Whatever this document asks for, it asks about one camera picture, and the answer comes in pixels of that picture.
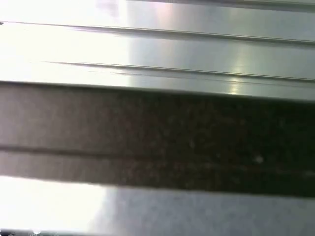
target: shiny metal surface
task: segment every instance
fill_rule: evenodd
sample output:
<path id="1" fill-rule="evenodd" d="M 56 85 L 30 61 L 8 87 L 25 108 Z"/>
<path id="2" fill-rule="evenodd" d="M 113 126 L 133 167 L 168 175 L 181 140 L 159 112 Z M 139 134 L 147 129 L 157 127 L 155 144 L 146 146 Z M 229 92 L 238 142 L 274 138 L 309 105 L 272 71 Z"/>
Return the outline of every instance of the shiny metal surface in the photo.
<path id="1" fill-rule="evenodd" d="M 0 2 L 2 81 L 314 100 L 313 12 L 127 0 L 84 0 L 75 8 L 68 0 Z"/>
<path id="2" fill-rule="evenodd" d="M 69 0 L 0 0 L 0 4 L 0 21 L 315 41 L 315 14 L 302 11 L 131 0 L 82 0 L 75 7 Z M 193 20 L 187 21 L 188 15 Z"/>
<path id="3" fill-rule="evenodd" d="M 84 65 L 8 63 L 0 70 L 0 79 L 22 83 L 315 100 L 315 84 L 312 82 L 275 81 L 265 78 L 253 79 L 239 76 L 101 68 Z"/>
<path id="4" fill-rule="evenodd" d="M 2 229 L 88 235 L 312 236 L 314 200 L 0 177 Z"/>
<path id="5" fill-rule="evenodd" d="M 315 48 L 223 39 L 4 26 L 8 57 L 50 61 L 314 79 Z"/>

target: gray metal surface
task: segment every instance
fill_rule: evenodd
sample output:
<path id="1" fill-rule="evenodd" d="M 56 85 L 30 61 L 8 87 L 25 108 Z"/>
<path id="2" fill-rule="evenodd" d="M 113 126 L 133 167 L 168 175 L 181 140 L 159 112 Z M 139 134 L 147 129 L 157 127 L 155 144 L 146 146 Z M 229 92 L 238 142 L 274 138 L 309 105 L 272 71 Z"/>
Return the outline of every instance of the gray metal surface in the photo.
<path id="1" fill-rule="evenodd" d="M 0 3 L 2 81 L 314 99 L 312 11 L 206 2 Z"/>
<path id="2" fill-rule="evenodd" d="M 240 38 L 315 40 L 315 14 L 303 11 L 132 0 L 83 0 L 75 3 L 75 6 L 69 0 L 49 1 L 48 4 L 38 0 L 27 3 L 22 0 L 0 0 L 0 4 L 0 21 L 8 22 L 182 31 Z M 21 5 L 20 10 L 16 9 L 18 5 Z M 40 11 L 34 10 L 34 5 L 40 7 Z"/>
<path id="3" fill-rule="evenodd" d="M 314 200 L 0 177 L 0 227 L 88 235 L 312 236 Z"/>

